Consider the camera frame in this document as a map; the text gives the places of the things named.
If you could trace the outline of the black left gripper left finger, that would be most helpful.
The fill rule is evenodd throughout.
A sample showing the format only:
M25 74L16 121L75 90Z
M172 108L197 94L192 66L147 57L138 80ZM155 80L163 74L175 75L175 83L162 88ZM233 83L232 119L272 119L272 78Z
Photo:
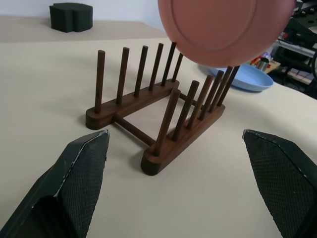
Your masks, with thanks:
M0 231L2 238L84 238L99 199L109 131L70 142Z

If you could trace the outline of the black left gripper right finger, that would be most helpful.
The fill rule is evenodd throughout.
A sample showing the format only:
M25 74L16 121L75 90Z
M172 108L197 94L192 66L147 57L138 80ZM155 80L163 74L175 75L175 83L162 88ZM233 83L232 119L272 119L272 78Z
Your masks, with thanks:
M292 141L246 129L259 192L284 238L317 236L317 166Z

